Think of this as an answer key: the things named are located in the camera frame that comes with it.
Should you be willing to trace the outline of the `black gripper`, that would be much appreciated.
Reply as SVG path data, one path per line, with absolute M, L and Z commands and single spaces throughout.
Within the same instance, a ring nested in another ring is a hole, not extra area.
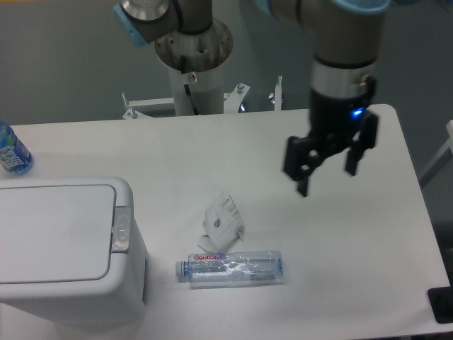
M 308 196 L 309 177 L 323 161 L 348 150 L 345 171 L 357 173 L 367 149 L 377 143 L 379 116 L 368 110 L 370 96 L 331 98 L 315 90 L 310 93 L 307 137 L 287 138 L 282 170 L 297 183 L 297 191 Z

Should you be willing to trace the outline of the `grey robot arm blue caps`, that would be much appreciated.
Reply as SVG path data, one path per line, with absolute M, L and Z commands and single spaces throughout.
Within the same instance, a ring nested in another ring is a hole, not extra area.
M 379 118 L 369 105 L 389 2 L 257 1 L 256 6 L 314 36 L 310 130 L 306 137 L 288 137 L 283 171 L 302 195 L 313 172 L 335 154 L 347 154 L 345 170 L 355 175 L 377 141 Z M 178 115 L 224 110 L 222 93 L 203 76 L 228 59 L 233 39 L 214 17 L 211 1 L 118 1 L 113 12 L 134 45 L 154 44 L 161 61 L 176 72 Z

